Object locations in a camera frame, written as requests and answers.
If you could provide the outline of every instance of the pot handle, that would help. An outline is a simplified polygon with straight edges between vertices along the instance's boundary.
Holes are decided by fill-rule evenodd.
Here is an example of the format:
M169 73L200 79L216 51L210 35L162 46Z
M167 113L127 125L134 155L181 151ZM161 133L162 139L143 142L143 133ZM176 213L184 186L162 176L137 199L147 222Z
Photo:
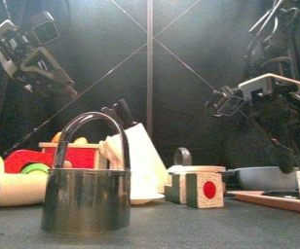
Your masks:
M63 128L61 140L59 140L58 148L55 152L53 168L63 168L69 143L71 141L73 135L75 131L79 129L79 127L93 120L106 120L109 122L110 127L121 135L125 169L130 170L129 145L127 145L127 138L125 135L125 130L122 129L119 124L115 122L115 120L109 115L99 113L99 112L87 112L87 113L81 114L70 121L70 123Z
M174 165L192 165L192 155L189 150L184 147L176 149Z

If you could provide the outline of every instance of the metal pot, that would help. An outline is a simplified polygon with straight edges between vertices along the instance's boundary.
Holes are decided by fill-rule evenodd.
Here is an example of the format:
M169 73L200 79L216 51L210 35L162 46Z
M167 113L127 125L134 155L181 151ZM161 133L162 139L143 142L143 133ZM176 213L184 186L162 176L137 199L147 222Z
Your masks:
M63 168L66 151L77 129L89 121L109 121L122 137L125 169ZM130 165L125 131L105 114L90 112L73 119L62 131L54 168L43 203L45 231L61 234L93 234L129 226Z
M293 172L284 174L276 166L245 167L222 172L222 175L225 178L237 177L241 188L246 191L296 190L297 170L294 168Z

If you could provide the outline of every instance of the metal pole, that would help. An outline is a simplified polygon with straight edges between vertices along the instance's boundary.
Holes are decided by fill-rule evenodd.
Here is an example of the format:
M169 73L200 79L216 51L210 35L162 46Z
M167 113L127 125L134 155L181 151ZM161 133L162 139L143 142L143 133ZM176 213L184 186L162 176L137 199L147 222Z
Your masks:
M153 136L153 39L154 39L154 26L153 26L153 0L147 0L147 91L146 91L146 130L151 138Z

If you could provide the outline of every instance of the red box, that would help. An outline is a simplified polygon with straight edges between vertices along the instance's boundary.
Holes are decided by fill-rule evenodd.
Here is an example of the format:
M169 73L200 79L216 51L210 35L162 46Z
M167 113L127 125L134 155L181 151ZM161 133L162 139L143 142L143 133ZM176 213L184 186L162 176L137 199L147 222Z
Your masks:
M42 152L55 155L58 143L39 143ZM107 168L107 160L101 156L98 144L70 143L66 160L74 168Z

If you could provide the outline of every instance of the red circle sticker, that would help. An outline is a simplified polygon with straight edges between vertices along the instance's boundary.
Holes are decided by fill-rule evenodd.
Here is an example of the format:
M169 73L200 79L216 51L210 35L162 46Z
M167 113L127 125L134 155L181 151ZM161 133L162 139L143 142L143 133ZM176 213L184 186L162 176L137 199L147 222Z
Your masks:
M212 181L208 181L204 185L204 194L206 198L214 198L217 195L217 185Z

